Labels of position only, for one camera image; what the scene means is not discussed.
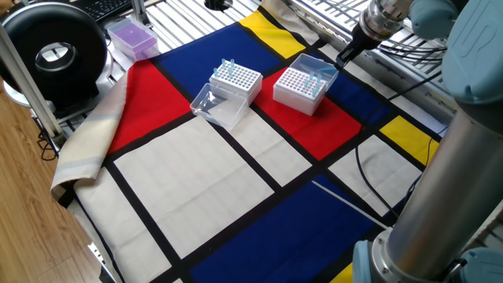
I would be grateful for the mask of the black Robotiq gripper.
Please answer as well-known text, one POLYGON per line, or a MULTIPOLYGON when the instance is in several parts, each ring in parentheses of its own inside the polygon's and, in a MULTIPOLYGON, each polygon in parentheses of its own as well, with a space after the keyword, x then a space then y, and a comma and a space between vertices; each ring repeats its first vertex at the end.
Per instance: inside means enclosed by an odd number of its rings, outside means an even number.
POLYGON ((361 28, 360 24, 356 24, 352 30, 353 39, 349 46, 342 50, 336 57, 336 68, 341 70, 345 65, 358 56, 363 50, 373 50, 381 44, 380 40, 375 40, 369 37, 361 28))

